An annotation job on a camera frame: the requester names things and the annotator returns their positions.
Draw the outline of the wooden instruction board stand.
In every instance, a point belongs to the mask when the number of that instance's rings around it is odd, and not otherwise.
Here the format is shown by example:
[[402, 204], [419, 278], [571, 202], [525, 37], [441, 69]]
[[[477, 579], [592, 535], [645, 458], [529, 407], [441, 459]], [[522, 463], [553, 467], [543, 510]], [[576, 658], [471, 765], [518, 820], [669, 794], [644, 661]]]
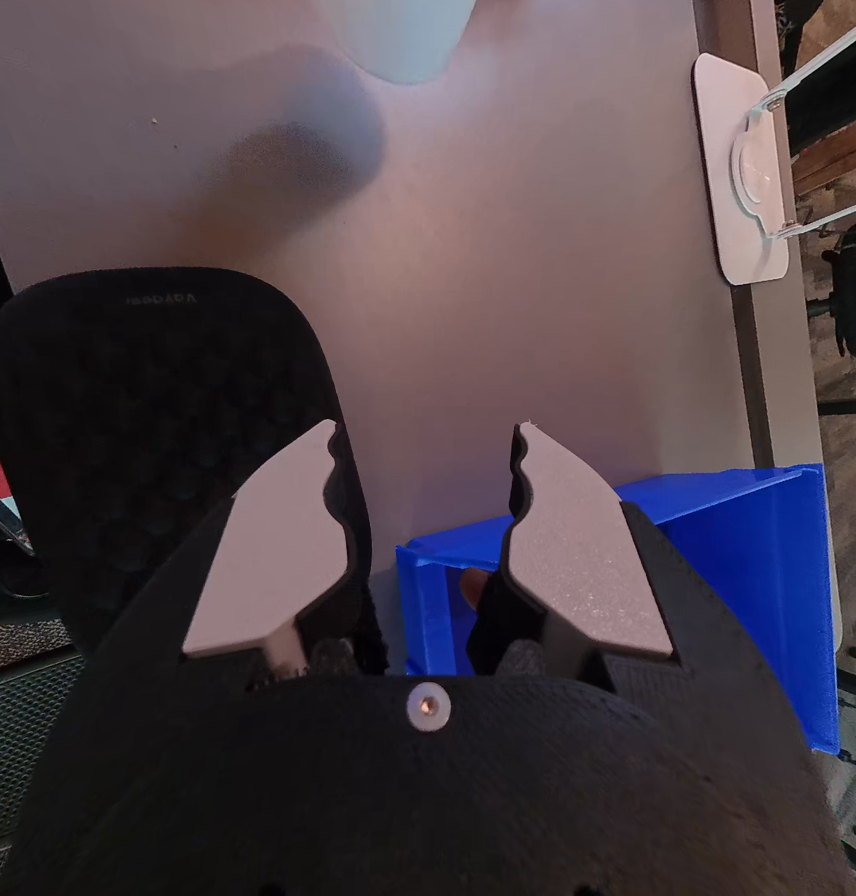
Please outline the wooden instruction board stand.
[[789, 238], [856, 213], [856, 204], [800, 225], [783, 207], [773, 113], [789, 93], [856, 43], [856, 26], [768, 89], [757, 72], [702, 53], [692, 69], [704, 170], [718, 259], [730, 285], [779, 280]]

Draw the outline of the blue plastic bin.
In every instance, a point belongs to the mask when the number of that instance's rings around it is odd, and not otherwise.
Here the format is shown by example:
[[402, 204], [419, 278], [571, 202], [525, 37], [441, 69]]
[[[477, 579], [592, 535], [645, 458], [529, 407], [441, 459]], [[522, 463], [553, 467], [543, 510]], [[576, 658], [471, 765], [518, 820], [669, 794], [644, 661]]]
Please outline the blue plastic bin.
[[[821, 464], [669, 474], [615, 487], [733, 611], [786, 692], [812, 750], [839, 753], [830, 540]], [[472, 676], [476, 619], [461, 572], [499, 566], [510, 514], [397, 548], [414, 677]]]

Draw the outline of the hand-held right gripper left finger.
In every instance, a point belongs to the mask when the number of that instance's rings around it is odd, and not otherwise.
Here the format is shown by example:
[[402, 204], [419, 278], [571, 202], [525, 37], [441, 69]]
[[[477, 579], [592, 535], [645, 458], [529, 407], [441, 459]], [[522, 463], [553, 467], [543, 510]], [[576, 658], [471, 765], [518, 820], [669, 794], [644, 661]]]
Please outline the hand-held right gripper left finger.
[[336, 432], [334, 420], [317, 423], [237, 491], [182, 644], [185, 656], [257, 649], [274, 673], [306, 670], [299, 619], [350, 567], [343, 524], [326, 503]]

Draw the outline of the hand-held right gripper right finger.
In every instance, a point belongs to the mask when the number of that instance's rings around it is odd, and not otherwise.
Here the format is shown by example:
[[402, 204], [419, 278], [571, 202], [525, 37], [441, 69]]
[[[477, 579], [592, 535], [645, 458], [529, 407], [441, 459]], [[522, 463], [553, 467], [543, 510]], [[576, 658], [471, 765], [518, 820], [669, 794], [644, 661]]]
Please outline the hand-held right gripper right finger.
[[621, 501], [585, 461], [532, 423], [515, 426], [506, 585], [542, 616], [550, 673], [610, 653], [668, 662], [673, 643]]

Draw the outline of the black mesh chair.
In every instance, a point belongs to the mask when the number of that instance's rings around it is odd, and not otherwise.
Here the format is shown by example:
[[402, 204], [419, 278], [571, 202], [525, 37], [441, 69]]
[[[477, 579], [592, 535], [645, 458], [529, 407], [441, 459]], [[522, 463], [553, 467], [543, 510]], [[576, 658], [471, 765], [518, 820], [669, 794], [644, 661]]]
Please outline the black mesh chair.
[[316, 424], [340, 429], [360, 581], [366, 501], [334, 380], [302, 311], [252, 275], [60, 276], [0, 307], [0, 462], [49, 594], [90, 656], [220, 502]]

